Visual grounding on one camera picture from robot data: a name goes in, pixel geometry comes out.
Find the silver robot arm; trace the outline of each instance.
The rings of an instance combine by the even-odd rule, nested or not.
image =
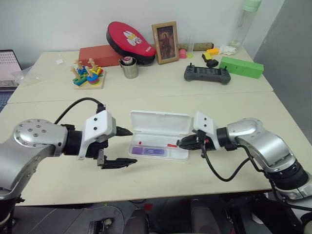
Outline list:
[[[257,170],[269,179],[274,194],[281,197],[281,202],[287,202],[297,218],[312,211],[311,175],[304,171],[287,144],[277,135],[265,130],[260,120],[245,118],[218,128],[213,119],[197,112],[193,123],[196,135],[179,140],[177,145],[180,148],[196,150],[204,146],[206,151],[222,147],[228,151],[244,148],[251,160],[255,159],[261,166],[262,170]]]
[[[74,125],[62,126],[43,119],[18,124],[12,135],[0,144],[0,231],[43,159],[76,155],[78,160],[97,159],[102,169],[126,167],[137,160],[107,160],[104,148],[108,147],[109,138],[130,135],[129,130],[116,126],[115,118],[106,110],[88,118],[82,131],[76,131]]]

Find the remote controller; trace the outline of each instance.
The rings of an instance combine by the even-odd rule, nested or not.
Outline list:
[[[227,84],[231,80],[229,72],[225,68],[207,68],[207,67],[195,67],[190,63],[186,67],[184,72],[184,78],[187,81],[191,80],[204,80],[204,81],[214,81],[221,82],[221,84]]]

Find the metal cup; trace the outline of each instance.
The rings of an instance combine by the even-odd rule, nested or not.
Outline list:
[[[119,59],[119,64],[126,78],[133,79],[137,77],[137,60],[135,58],[126,56]]]

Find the wooden peg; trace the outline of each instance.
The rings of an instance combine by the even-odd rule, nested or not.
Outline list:
[[[76,69],[75,69],[73,66],[70,68],[70,70],[71,70],[71,72],[74,73],[75,77],[76,77],[78,80],[80,80],[80,75],[78,74],[78,72],[76,71]]]
[[[97,70],[98,67],[96,66],[93,58],[90,58],[88,63],[91,64],[93,70],[95,70],[95,71]]]
[[[90,71],[90,67],[86,66],[86,71],[89,74],[89,77],[93,77],[93,73]]]
[[[79,68],[80,70],[83,69],[83,67],[82,67],[82,65],[81,65],[81,62],[80,62],[78,59],[75,60],[75,64],[77,64],[77,66],[78,66],[78,68]]]

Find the wooden picture frame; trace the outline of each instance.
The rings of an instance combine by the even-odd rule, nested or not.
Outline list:
[[[158,63],[178,61],[176,22],[153,24],[152,31]]]

